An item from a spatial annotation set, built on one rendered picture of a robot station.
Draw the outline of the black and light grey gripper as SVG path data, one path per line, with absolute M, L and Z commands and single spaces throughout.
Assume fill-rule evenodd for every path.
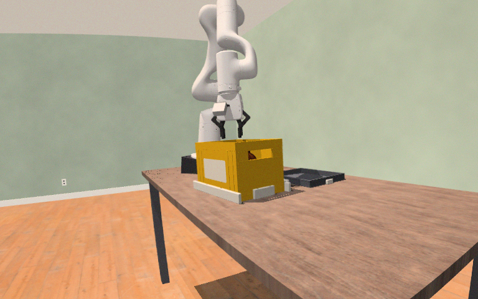
M 238 99 L 236 99 L 238 98 Z M 221 93 L 218 95 L 217 102 L 226 102 L 229 107 L 227 107 L 226 115 L 224 116 L 213 116 L 211 119 L 219 128 L 220 128 L 220 136 L 222 139 L 225 139 L 225 129 L 224 124 L 225 121 L 237 121 L 238 123 L 238 137 L 241 138 L 243 136 L 243 126 L 245 123 L 250 119 L 250 116 L 244 111 L 243 109 L 243 100 L 241 94 L 237 92 L 227 92 Z M 242 117 L 243 115 L 243 117 Z M 245 116 L 245 119 L 244 119 Z M 244 119 L 242 122 L 241 120 Z M 220 122 L 218 122 L 217 120 Z

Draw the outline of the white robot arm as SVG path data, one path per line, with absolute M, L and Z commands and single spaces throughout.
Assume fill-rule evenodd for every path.
M 244 20 L 245 14 L 237 0 L 217 0 L 217 5 L 205 5 L 199 12 L 199 22 L 208 37 L 208 49 L 205 65 L 193 84 L 192 95 L 199 101 L 216 102 L 212 108 L 200 113 L 199 142 L 220 141 L 220 128 L 211 119 L 226 115 L 230 105 L 217 102 L 218 95 L 238 93 L 240 80 L 257 76 L 255 50 L 247 40 L 238 36 L 238 27 Z M 231 50 L 246 58 L 238 60 L 237 52 Z M 216 71 L 217 80 L 210 79 Z

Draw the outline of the yellow wooden crate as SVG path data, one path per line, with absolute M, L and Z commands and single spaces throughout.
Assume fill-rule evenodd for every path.
M 284 191 L 282 139 L 200 142 L 195 150 L 198 182 L 241 193 L 241 201 L 261 187 Z M 256 159 L 248 160 L 248 151 Z

